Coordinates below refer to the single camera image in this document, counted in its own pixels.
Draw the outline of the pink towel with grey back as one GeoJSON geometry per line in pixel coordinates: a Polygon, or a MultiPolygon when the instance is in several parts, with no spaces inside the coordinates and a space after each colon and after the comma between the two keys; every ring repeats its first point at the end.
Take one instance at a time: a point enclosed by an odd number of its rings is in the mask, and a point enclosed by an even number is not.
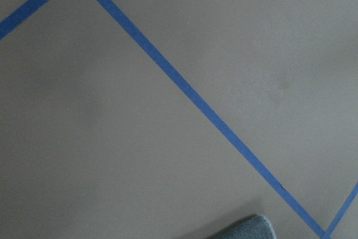
{"type": "Polygon", "coordinates": [[[276,239],[277,235],[274,231],[272,223],[265,215],[251,215],[240,219],[231,225],[223,228],[217,233],[209,236],[216,239],[276,239]]]}

